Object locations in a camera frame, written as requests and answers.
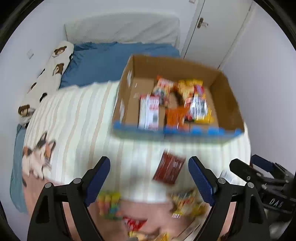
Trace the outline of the yellow cartoon snack bag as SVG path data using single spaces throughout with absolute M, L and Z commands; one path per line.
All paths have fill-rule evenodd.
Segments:
M 173 204 L 172 218 L 181 218 L 182 216 L 195 218 L 207 212 L 207 205 L 200 199 L 199 191 L 196 188 L 172 192 L 168 194 L 168 197 Z

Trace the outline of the dark red snack packet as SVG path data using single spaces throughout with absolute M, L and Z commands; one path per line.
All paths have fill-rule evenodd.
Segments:
M 164 151 L 152 179 L 168 185 L 174 185 L 185 160 L 186 158 L 183 156 Z

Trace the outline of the colourful candy ball bag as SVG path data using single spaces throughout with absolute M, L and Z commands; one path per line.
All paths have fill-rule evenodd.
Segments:
M 122 219 L 119 192 L 100 191 L 97 196 L 99 215 L 109 220 Z

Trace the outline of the small red snack packet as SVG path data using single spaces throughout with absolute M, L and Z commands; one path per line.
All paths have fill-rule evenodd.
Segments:
M 128 216 L 124 216 L 122 219 L 129 231 L 139 231 L 147 222 L 146 219 L 136 219 Z

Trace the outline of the white grey barcode snack packet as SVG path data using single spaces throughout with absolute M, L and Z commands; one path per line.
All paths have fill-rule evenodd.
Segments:
M 227 169 L 221 172 L 220 178 L 224 178 L 230 184 L 236 184 L 236 176 Z

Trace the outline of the yellow noodle snack bag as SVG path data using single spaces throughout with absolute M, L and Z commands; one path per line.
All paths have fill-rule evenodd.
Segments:
M 188 109 L 186 121 L 193 121 L 199 125 L 209 125 L 214 121 L 202 80 L 179 80 L 177 93 L 181 97 L 182 105 Z

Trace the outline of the egg yolk pastry packet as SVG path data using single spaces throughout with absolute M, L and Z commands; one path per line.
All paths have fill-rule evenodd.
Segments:
M 143 232 L 129 232 L 129 238 L 138 241 L 168 241 L 169 237 L 167 233 L 143 233 Z

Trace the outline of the white red boxed snack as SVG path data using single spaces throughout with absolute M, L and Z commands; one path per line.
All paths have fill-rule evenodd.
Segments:
M 159 128 L 159 97 L 142 95 L 140 97 L 138 128 L 155 131 Z

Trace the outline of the panda orange snack packet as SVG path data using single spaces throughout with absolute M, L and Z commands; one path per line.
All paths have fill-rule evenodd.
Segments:
M 159 104 L 165 107 L 169 104 L 170 93 L 173 90 L 175 83 L 171 80 L 157 76 L 157 82 L 152 90 L 152 95 L 159 97 Z

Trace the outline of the white door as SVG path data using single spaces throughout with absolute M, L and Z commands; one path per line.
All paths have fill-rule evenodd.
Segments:
M 219 68 L 241 30 L 252 1 L 198 1 L 181 56 Z M 200 18 L 209 25 L 197 28 Z

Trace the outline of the white bear long pillow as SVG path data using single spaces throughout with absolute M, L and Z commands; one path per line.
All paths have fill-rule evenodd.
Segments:
M 70 63 L 73 52 L 74 45 L 68 41 L 60 42 L 53 50 L 41 74 L 33 81 L 18 107 L 20 125 L 24 126 L 29 123 L 43 98 L 58 90 L 62 75 Z

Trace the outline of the blue bed sheet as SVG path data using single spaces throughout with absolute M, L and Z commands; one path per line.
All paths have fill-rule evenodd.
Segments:
M 153 57 L 179 57 L 178 49 L 170 44 L 120 44 L 113 43 L 82 43 L 74 45 L 70 55 L 70 63 L 61 77 L 59 89 L 77 85 L 79 87 L 121 78 L 126 63 L 132 54 L 144 54 Z M 21 180 L 21 155 L 25 139 L 26 125 L 16 127 L 13 169 L 11 173 L 10 196 L 16 209 L 27 213 L 23 197 Z

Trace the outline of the grey white pillow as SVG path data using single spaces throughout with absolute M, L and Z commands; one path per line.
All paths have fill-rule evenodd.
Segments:
M 177 16 L 160 13 L 117 13 L 98 15 L 65 24 L 67 40 L 73 44 L 93 43 L 180 43 Z

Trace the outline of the wall light switch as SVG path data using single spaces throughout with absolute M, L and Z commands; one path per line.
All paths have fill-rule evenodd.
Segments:
M 27 58 L 30 60 L 33 56 L 34 56 L 34 52 L 32 51 L 32 49 L 30 49 L 30 50 L 27 52 Z

